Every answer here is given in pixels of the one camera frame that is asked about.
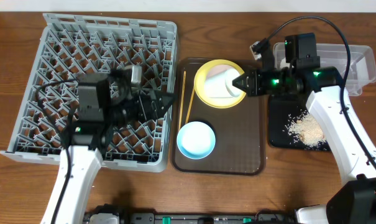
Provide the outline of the clear plastic waste bin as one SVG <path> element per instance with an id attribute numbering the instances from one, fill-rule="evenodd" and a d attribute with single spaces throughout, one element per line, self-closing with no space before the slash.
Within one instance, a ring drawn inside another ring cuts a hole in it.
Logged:
<path id="1" fill-rule="evenodd" d="M 343 44 L 316 44 L 321 67 L 336 67 L 343 77 L 347 55 Z M 362 94 L 362 87 L 376 82 L 376 64 L 373 50 L 366 45 L 350 45 L 351 63 L 346 82 L 349 96 Z"/>

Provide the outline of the grey plastic dish rack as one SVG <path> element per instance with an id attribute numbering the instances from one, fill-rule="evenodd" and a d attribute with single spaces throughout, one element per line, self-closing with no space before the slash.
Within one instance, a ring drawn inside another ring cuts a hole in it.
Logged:
<path id="1" fill-rule="evenodd" d="M 175 88 L 178 32 L 169 21 L 44 14 L 47 23 L 8 148 L 18 162 L 57 165 L 58 132 L 78 106 L 76 79 L 83 75 L 142 67 L 139 93 Z"/>

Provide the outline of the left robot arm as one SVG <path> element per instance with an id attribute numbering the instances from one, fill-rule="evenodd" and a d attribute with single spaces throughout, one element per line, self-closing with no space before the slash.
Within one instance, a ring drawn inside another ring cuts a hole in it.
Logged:
<path id="1" fill-rule="evenodd" d="M 162 118 L 176 100 L 173 93 L 132 91 L 134 73 L 94 73 L 77 79 L 79 107 L 59 132 L 63 150 L 57 179 L 42 223 L 82 223 L 93 181 L 115 128 Z"/>

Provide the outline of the right wooden chopstick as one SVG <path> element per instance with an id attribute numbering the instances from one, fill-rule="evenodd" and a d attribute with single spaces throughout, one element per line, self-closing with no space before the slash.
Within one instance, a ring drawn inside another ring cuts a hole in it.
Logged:
<path id="1" fill-rule="evenodd" d="M 189 105 L 188 105 L 188 110 L 187 110 L 187 113 L 186 113 L 185 124 L 187 124 L 189 122 L 189 118 L 190 118 L 190 114 L 191 114 L 191 107 L 192 107 L 192 104 L 193 104 L 194 97 L 195 97 L 195 88 L 193 87 L 192 92 L 191 92 L 191 96 L 190 96 Z"/>

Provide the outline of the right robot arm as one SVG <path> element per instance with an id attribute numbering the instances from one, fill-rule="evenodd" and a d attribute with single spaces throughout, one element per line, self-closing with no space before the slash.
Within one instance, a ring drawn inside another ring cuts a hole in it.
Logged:
<path id="1" fill-rule="evenodd" d="M 337 162 L 342 188 L 325 205 L 299 208 L 298 223 L 376 223 L 376 148 L 352 108 L 335 67 L 321 67 L 313 33 L 285 37 L 289 67 L 277 70 L 269 42 L 252 46 L 262 68 L 232 81 L 248 96 L 300 96 Z"/>

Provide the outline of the yellow round plate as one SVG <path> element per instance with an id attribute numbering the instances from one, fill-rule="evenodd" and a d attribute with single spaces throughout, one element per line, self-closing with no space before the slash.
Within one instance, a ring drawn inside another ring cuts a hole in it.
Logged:
<path id="1" fill-rule="evenodd" d="M 244 73 L 243 69 L 232 61 L 223 60 L 223 59 L 210 60 L 209 62 L 206 62 L 204 65 L 202 65 L 196 72 L 195 79 L 194 79 L 194 88 L 195 88 L 195 93 L 198 95 L 199 99 L 203 103 L 213 108 L 225 109 L 225 108 L 230 108 L 239 104 L 246 96 L 246 93 L 242 91 L 240 96 L 238 96 L 237 98 L 209 98 L 205 95 L 204 82 L 205 82 L 207 73 L 214 66 L 221 65 L 221 64 L 230 65 L 234 67 L 240 73 L 240 75 Z"/>

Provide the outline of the light blue bowl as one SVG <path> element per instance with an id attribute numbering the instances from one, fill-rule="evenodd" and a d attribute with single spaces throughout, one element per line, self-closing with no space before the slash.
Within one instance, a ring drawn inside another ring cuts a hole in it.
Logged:
<path id="1" fill-rule="evenodd" d="M 215 145 L 215 132 L 201 121 L 185 124 L 177 134 L 177 148 L 189 159 L 198 160 L 209 156 Z"/>

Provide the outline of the black rectangular tray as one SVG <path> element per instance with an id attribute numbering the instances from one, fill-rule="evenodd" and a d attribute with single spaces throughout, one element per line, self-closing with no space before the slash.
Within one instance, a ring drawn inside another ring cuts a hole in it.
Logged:
<path id="1" fill-rule="evenodd" d="M 308 146 L 288 128 L 308 114 L 295 95 L 270 96 L 268 99 L 268 140 L 271 146 L 285 149 L 330 152 L 327 142 Z"/>

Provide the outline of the pile of rice scraps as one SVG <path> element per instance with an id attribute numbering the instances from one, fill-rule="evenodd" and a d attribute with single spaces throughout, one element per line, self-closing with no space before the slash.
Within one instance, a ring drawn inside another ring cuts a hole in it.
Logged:
<path id="1" fill-rule="evenodd" d="M 320 125 L 308 112 L 290 117 L 286 129 L 294 143 L 302 143 L 306 148 L 319 147 L 327 143 Z"/>

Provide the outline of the wooden chopstick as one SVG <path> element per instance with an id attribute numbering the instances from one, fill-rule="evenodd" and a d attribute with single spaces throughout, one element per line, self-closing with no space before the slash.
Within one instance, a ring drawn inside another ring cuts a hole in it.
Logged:
<path id="1" fill-rule="evenodd" d="M 195 97 L 195 88 L 193 87 L 192 92 L 191 92 L 191 96 L 190 96 L 189 105 L 188 105 L 188 110 L 187 110 L 187 113 L 186 113 L 185 124 L 187 124 L 189 122 L 189 118 L 190 118 L 190 114 L 191 114 L 191 107 L 192 107 L 192 104 L 193 104 L 194 97 Z"/>
<path id="2" fill-rule="evenodd" d="M 181 129 L 181 124 L 182 124 L 183 104 L 184 104 L 184 97 L 185 97 L 185 82 L 186 82 L 186 70 L 184 70 L 183 72 L 183 81 L 182 81 L 182 87 L 181 87 L 180 110 L 179 110 L 179 117 L 178 117 L 178 132 Z"/>

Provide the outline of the left wooden chopstick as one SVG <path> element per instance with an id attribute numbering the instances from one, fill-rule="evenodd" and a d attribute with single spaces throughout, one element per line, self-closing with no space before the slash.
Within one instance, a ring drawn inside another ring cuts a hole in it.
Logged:
<path id="1" fill-rule="evenodd" d="M 182 87 L 181 87 L 180 110 L 179 110 L 179 117 L 178 117 L 178 132 L 181 129 L 181 124 L 182 124 L 183 104 L 184 104 L 184 97 L 185 97 L 185 82 L 186 82 L 186 70 L 184 70 L 183 72 L 183 81 L 182 81 Z"/>

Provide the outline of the dark brown serving tray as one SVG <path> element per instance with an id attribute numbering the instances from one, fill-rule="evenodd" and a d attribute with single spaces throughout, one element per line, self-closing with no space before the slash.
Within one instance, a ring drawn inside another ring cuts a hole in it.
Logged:
<path id="1" fill-rule="evenodd" d="M 186 70 L 185 97 L 182 124 L 193 89 L 194 77 L 208 58 L 186 58 L 178 65 L 178 94 L 181 96 L 183 72 Z M 173 147 L 171 161 L 182 172 L 208 174 L 257 175 L 265 167 L 266 134 L 264 101 L 266 97 L 245 97 L 239 104 L 217 109 L 203 103 L 197 94 L 193 99 L 189 122 L 201 121 L 215 132 L 216 145 L 212 153 L 203 159 L 189 159 Z"/>

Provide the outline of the white pink bowl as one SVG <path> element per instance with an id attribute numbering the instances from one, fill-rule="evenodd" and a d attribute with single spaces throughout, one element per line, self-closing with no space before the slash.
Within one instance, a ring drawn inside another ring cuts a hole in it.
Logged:
<path id="1" fill-rule="evenodd" d="M 209 98 L 237 98 L 242 91 L 232 85 L 240 73 L 230 65 L 216 65 L 209 70 L 204 82 L 204 93 Z"/>

